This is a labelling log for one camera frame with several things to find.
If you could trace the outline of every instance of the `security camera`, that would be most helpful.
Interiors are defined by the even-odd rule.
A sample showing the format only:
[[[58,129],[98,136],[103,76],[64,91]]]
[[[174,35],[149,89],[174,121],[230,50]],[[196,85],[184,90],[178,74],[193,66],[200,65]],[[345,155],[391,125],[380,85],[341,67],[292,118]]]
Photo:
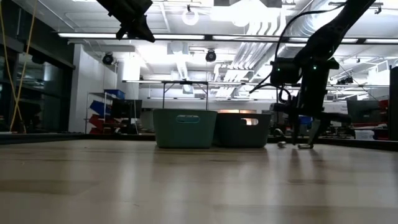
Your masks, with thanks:
[[[217,59],[216,52],[214,50],[207,51],[206,54],[206,61],[207,62],[214,62]]]
[[[113,59],[113,53],[112,52],[107,52],[105,53],[105,56],[102,58],[102,62],[105,65],[112,65],[114,59]]]

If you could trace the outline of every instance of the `robotic arm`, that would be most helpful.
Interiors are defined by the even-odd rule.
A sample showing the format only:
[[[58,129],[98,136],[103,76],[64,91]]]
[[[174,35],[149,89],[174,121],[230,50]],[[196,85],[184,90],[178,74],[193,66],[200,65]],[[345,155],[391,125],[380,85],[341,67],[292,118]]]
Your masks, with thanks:
[[[129,38],[155,42],[155,37],[147,25],[144,13],[152,5],[151,0],[97,0],[121,24],[116,38],[121,40],[127,33]]]
[[[271,84],[284,86],[296,84],[301,78],[300,91],[296,97],[283,104],[274,104],[273,110],[285,112],[293,126],[292,140],[299,131],[299,115],[319,120],[316,131],[310,135],[306,147],[312,148],[319,134],[330,125],[330,121],[350,123],[346,114],[324,113],[323,100],[330,69],[339,69],[332,57],[343,37],[355,22],[372,6],[375,0],[347,0],[343,10],[328,24],[317,30],[306,46],[294,58],[276,58],[272,63]]]

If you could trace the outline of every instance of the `fluorescent light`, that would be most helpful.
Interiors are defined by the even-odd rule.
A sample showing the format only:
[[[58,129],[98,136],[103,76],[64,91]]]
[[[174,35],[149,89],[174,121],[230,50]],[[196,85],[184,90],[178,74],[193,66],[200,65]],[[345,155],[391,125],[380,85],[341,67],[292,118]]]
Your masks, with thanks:
[[[254,101],[254,99],[231,99],[232,101]]]
[[[58,33],[63,38],[77,38],[77,39],[116,39],[116,34],[106,33]],[[168,39],[168,40],[203,40],[204,35],[173,35],[173,34],[154,34],[155,39]]]
[[[149,80],[137,80],[137,81],[134,81],[134,80],[126,80],[126,81],[124,81],[124,82],[126,82],[126,83],[153,83],[153,84],[155,84],[155,83],[162,83],[162,81],[149,81]]]
[[[165,98],[163,98],[163,97],[148,97],[147,99],[151,99],[151,100],[163,100],[163,99],[165,99],[165,100],[174,100],[174,98],[172,98],[172,97],[165,97]]]
[[[289,42],[301,42],[301,43],[307,43],[308,37],[291,37],[289,38]]]
[[[176,97],[176,100],[205,100],[206,98],[181,98],[181,97]]]
[[[367,44],[398,44],[398,39],[366,39]]]
[[[80,38],[80,39],[116,39],[116,34],[100,34],[100,33],[58,33],[63,38]]]
[[[306,44],[290,44],[290,43],[286,43],[285,46],[286,47],[305,47]]]
[[[155,39],[170,39],[170,40],[204,40],[204,35],[173,35],[173,34],[154,34]]]
[[[238,82],[209,82],[209,85],[244,85]]]
[[[214,35],[213,40],[242,40],[242,41],[253,41],[253,42],[277,42],[279,37],[268,37],[268,36],[245,36],[245,35]]]
[[[357,43],[358,39],[354,39],[354,38],[344,38],[341,43],[342,44],[353,44],[353,43]]]

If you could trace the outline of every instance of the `blue bin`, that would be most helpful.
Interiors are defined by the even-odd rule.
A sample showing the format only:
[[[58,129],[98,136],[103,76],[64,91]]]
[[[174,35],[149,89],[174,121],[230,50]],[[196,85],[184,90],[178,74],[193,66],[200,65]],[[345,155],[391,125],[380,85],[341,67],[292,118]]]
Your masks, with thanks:
[[[90,105],[90,109],[95,111],[95,113],[97,113],[101,117],[104,116],[104,103],[93,100],[93,102]],[[106,111],[107,116],[109,116],[111,114],[111,108],[108,105],[106,105],[105,111]]]
[[[121,90],[104,90],[104,92],[116,96],[119,100],[124,100],[126,97],[126,94]]]

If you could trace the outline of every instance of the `ceiling light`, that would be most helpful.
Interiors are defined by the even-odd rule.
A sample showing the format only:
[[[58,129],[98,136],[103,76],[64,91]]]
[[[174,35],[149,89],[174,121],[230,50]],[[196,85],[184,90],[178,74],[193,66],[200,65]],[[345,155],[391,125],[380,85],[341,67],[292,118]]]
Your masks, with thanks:
[[[192,12],[192,13],[193,13],[193,18],[191,18],[191,19],[188,19],[188,18],[187,18],[187,14],[188,14],[189,12]],[[188,11],[188,10],[185,10],[185,11],[182,13],[181,18],[182,18],[182,21],[183,21],[186,25],[188,25],[188,26],[194,26],[194,25],[195,25],[196,23],[198,23],[198,21],[199,21],[199,13],[198,13],[196,10],[192,10],[192,9],[190,9],[189,11]]]
[[[205,100],[206,98],[181,98],[181,97],[176,97],[174,99],[176,99],[176,100]]]
[[[342,44],[352,44],[352,43],[357,43],[358,39],[354,38],[344,38],[341,43]]]
[[[148,97],[147,99],[151,99],[151,100],[174,100],[174,98],[172,97]]]
[[[106,33],[58,33],[60,37],[71,39],[116,39],[115,34]],[[155,34],[158,40],[203,40],[204,35],[179,35],[179,34]]]
[[[398,39],[366,39],[367,44],[398,44]]]
[[[305,47],[305,44],[290,44],[290,43],[286,43],[285,46],[286,47]]]
[[[289,38],[289,42],[301,42],[301,43],[307,43],[308,37],[291,37]]]
[[[279,37],[246,36],[246,35],[214,35],[213,40],[242,40],[250,42],[277,42]]]
[[[123,81],[123,82],[126,82],[126,83],[153,83],[153,84],[162,83],[162,81],[149,81],[149,80],[136,80],[136,81],[134,81],[134,80],[126,80],[126,81]]]
[[[154,34],[155,39],[165,40],[204,40],[204,35],[178,35],[178,34]]]
[[[78,38],[78,39],[116,39],[115,34],[100,34],[100,33],[58,33],[63,38]]]
[[[238,82],[209,82],[209,85],[244,85]]]
[[[231,99],[232,101],[254,101],[254,99]]]

